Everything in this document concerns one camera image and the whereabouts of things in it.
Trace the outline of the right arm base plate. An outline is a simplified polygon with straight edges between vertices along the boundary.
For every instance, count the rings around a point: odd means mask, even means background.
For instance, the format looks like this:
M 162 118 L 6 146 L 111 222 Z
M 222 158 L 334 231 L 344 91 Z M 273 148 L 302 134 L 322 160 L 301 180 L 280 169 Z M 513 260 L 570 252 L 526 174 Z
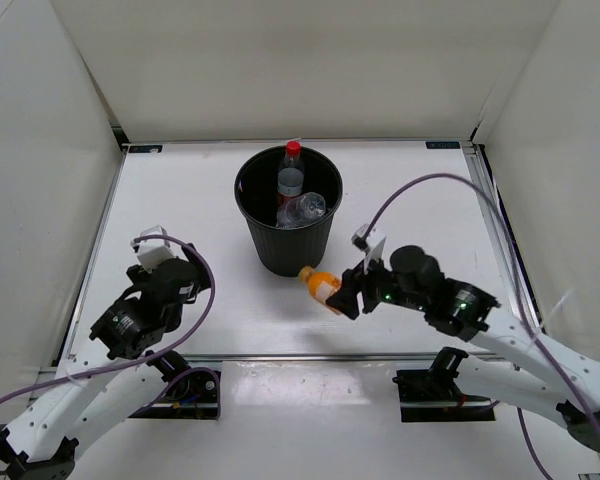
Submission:
M 397 370 L 402 423 L 468 423 L 495 421 L 495 401 L 464 394 L 446 374 L 436 377 L 426 369 Z

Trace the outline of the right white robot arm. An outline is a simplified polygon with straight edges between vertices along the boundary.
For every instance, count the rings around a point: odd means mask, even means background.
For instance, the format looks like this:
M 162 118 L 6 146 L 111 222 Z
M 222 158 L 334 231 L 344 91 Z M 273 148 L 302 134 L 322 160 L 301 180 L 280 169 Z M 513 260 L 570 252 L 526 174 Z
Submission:
M 442 350 L 430 369 L 430 390 L 444 400 L 463 390 L 533 412 L 600 453 L 600 362 L 529 331 L 491 294 L 446 277 L 421 248 L 401 247 L 388 264 L 361 261 L 343 273 L 326 303 L 350 319 L 381 303 L 419 311 L 438 332 L 498 354 L 514 367 Z

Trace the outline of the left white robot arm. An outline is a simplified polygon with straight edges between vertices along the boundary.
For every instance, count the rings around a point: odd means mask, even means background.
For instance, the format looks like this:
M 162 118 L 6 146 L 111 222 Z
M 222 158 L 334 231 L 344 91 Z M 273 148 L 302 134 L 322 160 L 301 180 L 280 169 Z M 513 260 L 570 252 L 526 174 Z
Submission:
M 219 376 L 191 366 L 175 348 L 156 350 L 176 331 L 185 306 L 214 293 L 215 279 L 191 244 L 182 257 L 174 238 L 145 234 L 132 243 L 138 262 L 127 270 L 131 285 L 100 316 L 88 340 L 36 385 L 40 396 L 17 418 L 0 424 L 0 476 L 7 479 L 66 479 L 98 439 L 159 400 L 218 402 Z

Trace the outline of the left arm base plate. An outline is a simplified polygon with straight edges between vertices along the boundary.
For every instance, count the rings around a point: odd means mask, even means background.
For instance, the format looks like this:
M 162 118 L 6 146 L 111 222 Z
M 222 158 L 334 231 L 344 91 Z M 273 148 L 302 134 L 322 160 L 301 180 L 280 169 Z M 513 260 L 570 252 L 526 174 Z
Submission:
M 221 416 L 222 363 L 190 362 L 192 372 L 151 406 L 134 412 L 130 419 L 217 421 Z

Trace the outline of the red label clear bottle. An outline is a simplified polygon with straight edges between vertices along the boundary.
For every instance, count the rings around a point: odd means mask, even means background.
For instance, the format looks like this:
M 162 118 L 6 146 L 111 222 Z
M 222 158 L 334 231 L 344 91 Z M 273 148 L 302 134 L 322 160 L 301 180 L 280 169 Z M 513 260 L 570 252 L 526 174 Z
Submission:
M 298 141 L 289 141 L 286 144 L 285 155 L 279 163 L 277 174 L 279 206 L 299 197 L 303 193 L 305 166 L 301 153 L 302 146 Z

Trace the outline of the tall clear crushed bottle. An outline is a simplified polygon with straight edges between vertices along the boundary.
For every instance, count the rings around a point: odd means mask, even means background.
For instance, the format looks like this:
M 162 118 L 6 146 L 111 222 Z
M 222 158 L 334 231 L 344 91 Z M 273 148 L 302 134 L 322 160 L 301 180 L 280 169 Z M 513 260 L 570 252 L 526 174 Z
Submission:
M 308 192 L 281 205 L 276 214 L 276 227 L 303 228 L 321 220 L 327 213 L 324 197 Z

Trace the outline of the orange juice bottle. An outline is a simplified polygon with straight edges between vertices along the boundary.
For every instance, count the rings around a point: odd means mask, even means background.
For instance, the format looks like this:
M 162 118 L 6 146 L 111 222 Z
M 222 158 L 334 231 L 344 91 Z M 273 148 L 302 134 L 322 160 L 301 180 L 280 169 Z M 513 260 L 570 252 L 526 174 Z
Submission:
M 307 287 L 310 296 L 324 306 L 341 288 L 339 277 L 329 272 L 317 271 L 310 266 L 302 268 L 298 278 Z

